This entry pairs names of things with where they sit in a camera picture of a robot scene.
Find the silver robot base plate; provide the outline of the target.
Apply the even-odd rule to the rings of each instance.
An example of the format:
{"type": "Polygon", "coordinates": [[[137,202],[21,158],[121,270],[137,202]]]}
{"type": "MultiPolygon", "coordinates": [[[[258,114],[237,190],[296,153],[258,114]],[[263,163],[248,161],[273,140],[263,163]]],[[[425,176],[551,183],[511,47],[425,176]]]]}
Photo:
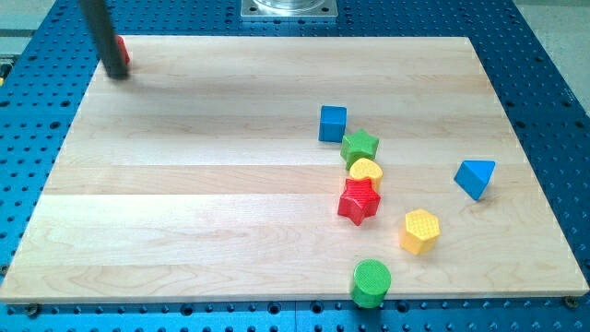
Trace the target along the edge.
{"type": "Polygon", "coordinates": [[[241,17],[336,18],[337,0],[242,0],[241,17]]]}

